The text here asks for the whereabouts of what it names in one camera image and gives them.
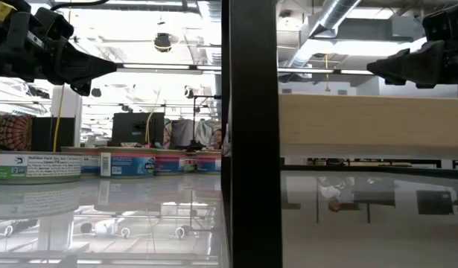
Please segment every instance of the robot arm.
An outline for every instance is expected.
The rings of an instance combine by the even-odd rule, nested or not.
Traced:
[[[116,64],[78,51],[69,43],[71,26],[62,15],[41,7],[35,16],[23,0],[0,1],[0,76],[54,85],[70,84],[88,96],[91,80],[116,71]]]
[[[384,78],[386,84],[405,85],[409,80],[424,89],[458,84],[458,5],[426,16],[422,26],[427,42],[420,50],[399,51],[368,64],[368,71]]]

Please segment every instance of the white wall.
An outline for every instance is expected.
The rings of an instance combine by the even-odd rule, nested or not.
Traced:
[[[420,98],[458,98],[458,85],[437,85],[433,89],[417,89],[412,82],[406,86],[388,86],[380,79],[381,96],[420,97]]]
[[[379,78],[373,77],[362,83],[356,88],[356,95],[358,96],[379,96],[380,83]]]
[[[292,94],[338,95],[338,90],[347,90],[348,95],[356,95],[356,88],[351,87],[348,82],[330,82],[328,85],[330,87],[330,92],[326,91],[326,82],[319,82],[316,85],[314,85],[312,82],[290,82],[286,84],[280,83],[279,93],[282,93],[282,89],[291,89]]]

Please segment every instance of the black vertical pole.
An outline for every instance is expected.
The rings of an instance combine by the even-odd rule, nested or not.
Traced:
[[[229,4],[232,266],[281,268],[275,1]]]
[[[196,99],[197,97],[194,96],[194,105],[192,106],[192,141],[194,143],[196,142]]]
[[[222,77],[221,77],[221,94],[222,94],[222,134],[227,138],[227,124],[229,123],[229,103],[230,103],[230,47],[229,47],[229,0],[222,0],[222,17],[220,20],[222,30]],[[227,242],[229,256],[232,256],[232,220],[231,220],[231,176],[232,159],[229,152],[222,155],[222,172],[220,178],[220,188],[222,190],[223,212],[225,215],[225,224],[227,230]]]
[[[317,183],[317,186],[316,186],[316,188],[317,188],[317,195],[316,195],[317,200],[316,200],[316,202],[315,202],[316,212],[317,212],[316,217],[317,217],[317,223],[319,223],[319,190],[318,190],[318,178],[316,178],[315,181],[316,181],[316,183]]]
[[[366,215],[368,216],[368,223],[371,223],[371,207],[369,203],[366,204]]]

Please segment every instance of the glass table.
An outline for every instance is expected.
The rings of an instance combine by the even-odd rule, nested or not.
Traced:
[[[458,179],[320,168],[282,189],[285,268],[458,267]]]
[[[220,176],[0,185],[0,267],[227,267]]]

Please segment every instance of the wooden shelf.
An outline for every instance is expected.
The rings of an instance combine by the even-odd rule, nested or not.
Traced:
[[[283,156],[458,159],[458,99],[280,95],[280,140]]]

